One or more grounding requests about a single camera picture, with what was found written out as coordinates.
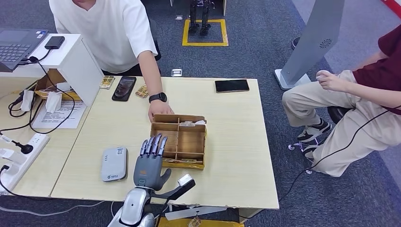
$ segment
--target light wood tabletop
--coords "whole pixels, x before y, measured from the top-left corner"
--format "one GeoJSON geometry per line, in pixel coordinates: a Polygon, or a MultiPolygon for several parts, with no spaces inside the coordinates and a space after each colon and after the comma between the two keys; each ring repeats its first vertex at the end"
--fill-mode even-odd
{"type": "MultiPolygon", "coordinates": [[[[8,105],[14,102],[18,97],[18,94],[11,94],[0,98],[0,129],[15,128],[29,122],[29,113],[20,118],[13,118],[9,115],[8,105]]],[[[12,190],[14,193],[26,196],[50,196],[88,112],[89,108],[86,109],[77,129],[57,129],[48,134],[50,137],[49,142],[18,182],[15,189],[12,190]]],[[[37,130],[45,132],[50,129],[37,130]]],[[[4,135],[22,144],[27,144],[34,134],[35,132],[29,127],[4,132],[4,135]]],[[[0,148],[8,148],[15,151],[19,149],[13,144],[7,144],[1,141],[0,148]]],[[[8,162],[9,161],[1,158],[0,166],[8,162]]]]}
{"type": "MultiPolygon", "coordinates": [[[[190,174],[196,186],[172,204],[278,209],[257,80],[248,80],[248,92],[224,94],[216,94],[216,79],[162,80],[175,113],[205,116],[208,133],[204,170],[174,168],[158,193],[174,189],[179,178],[190,174]]],[[[123,201],[134,187],[135,161],[150,135],[149,103],[134,95],[144,84],[142,77],[128,102],[112,101],[118,82],[99,91],[52,197],[123,201]],[[105,183],[100,178],[102,153],[117,146],[128,149],[128,177],[105,183]]]]}

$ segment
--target white t-shirt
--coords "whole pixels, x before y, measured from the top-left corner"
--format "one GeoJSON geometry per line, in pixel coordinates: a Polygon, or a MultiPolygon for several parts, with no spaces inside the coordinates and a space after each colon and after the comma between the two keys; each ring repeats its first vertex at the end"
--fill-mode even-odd
{"type": "Polygon", "coordinates": [[[125,72],[143,51],[157,55],[140,0],[96,0],[86,11],[72,0],[49,0],[58,33],[82,34],[101,69],[125,72]]]}

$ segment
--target white power strip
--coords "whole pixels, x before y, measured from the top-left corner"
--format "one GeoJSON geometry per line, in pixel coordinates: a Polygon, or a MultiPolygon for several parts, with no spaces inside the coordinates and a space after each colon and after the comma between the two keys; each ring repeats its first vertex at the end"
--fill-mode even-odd
{"type": "MultiPolygon", "coordinates": [[[[0,175],[1,182],[3,185],[10,191],[12,191],[19,182],[19,180],[22,178],[22,176],[25,174],[27,169],[31,166],[31,164],[34,162],[36,157],[39,155],[39,153],[42,151],[42,149],[45,147],[47,142],[49,141],[49,137],[45,134],[39,134],[36,133],[31,140],[28,142],[28,144],[32,145],[34,149],[32,150],[31,153],[24,155],[26,157],[26,161],[18,165],[17,163],[12,163],[13,165],[18,165],[19,171],[16,174],[9,174],[7,171],[3,170],[3,173],[0,175]]],[[[0,186],[0,195],[7,194],[6,190],[0,186]]]]}

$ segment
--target portable wifi device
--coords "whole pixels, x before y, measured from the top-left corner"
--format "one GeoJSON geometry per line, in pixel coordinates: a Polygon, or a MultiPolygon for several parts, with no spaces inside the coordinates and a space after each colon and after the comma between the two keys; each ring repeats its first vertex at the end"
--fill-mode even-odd
{"type": "Polygon", "coordinates": [[[102,181],[116,181],[126,177],[127,155],[127,149],[124,147],[109,148],[103,152],[102,181]]]}

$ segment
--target speaker grille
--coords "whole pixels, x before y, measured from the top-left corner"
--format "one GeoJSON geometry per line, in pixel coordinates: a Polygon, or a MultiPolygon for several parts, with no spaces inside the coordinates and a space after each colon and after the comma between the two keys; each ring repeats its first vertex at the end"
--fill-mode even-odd
{"type": "Polygon", "coordinates": [[[325,39],[319,44],[319,47],[324,49],[324,48],[329,47],[332,43],[333,43],[332,39],[325,39]]]}

